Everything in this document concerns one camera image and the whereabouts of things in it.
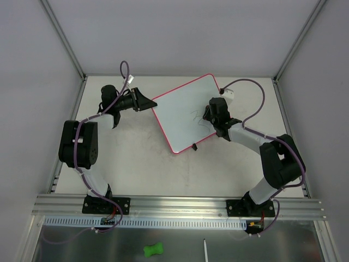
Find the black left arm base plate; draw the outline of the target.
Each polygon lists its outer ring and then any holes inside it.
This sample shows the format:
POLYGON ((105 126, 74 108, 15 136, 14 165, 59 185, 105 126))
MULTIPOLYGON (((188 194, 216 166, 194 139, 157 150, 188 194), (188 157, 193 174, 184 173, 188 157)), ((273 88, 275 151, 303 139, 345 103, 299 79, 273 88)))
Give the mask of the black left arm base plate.
MULTIPOLYGON (((126 197, 112 197, 112 201, 119 205, 124 215, 130 212, 130 198, 126 197)), ((110 215, 116 206, 106 200, 98 197, 87 195, 84 198, 82 213, 92 215, 110 215)))

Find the pink framed whiteboard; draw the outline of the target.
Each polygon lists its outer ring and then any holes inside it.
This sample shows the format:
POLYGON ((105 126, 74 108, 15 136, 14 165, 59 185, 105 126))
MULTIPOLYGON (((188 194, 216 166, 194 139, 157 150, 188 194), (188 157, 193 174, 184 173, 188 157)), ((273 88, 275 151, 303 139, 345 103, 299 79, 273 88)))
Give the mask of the pink framed whiteboard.
POLYGON ((215 134, 203 115, 209 100, 218 96, 214 75, 206 74, 153 98, 153 114, 172 153, 182 153, 215 134))

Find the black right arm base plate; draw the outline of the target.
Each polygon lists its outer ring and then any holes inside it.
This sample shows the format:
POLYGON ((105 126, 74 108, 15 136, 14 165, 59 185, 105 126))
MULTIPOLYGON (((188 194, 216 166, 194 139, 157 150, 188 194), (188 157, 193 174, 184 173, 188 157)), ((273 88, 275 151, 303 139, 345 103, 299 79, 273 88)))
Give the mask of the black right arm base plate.
POLYGON ((256 205, 252 200, 227 199, 226 211, 228 217, 275 217, 274 205, 270 200, 261 205, 256 205))

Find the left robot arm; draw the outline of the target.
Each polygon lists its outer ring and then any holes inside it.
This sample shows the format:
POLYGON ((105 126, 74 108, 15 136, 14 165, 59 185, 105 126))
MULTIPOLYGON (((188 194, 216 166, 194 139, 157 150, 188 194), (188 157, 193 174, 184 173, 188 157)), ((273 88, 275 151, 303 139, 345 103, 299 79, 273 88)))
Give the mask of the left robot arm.
POLYGON ((99 136, 119 124, 121 111, 143 111, 157 106, 140 90, 124 87, 119 92, 113 85, 101 88, 101 102, 96 115, 82 121, 64 122, 58 150, 59 160, 75 170, 87 188, 87 195, 96 198, 95 207, 102 213, 113 209, 110 185, 94 167, 99 154, 99 136))

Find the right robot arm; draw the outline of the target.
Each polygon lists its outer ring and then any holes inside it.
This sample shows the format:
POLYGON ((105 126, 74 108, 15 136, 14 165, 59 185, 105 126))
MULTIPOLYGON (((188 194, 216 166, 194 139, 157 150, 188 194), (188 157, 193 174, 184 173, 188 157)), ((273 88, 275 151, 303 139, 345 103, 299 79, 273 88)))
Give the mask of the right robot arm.
POLYGON ((203 119, 213 125, 218 137, 243 145, 261 157, 263 178, 240 200, 247 214, 258 215, 263 204, 281 190, 304 183, 306 167, 291 136, 273 137, 245 126, 230 116, 222 97, 209 101, 203 119))

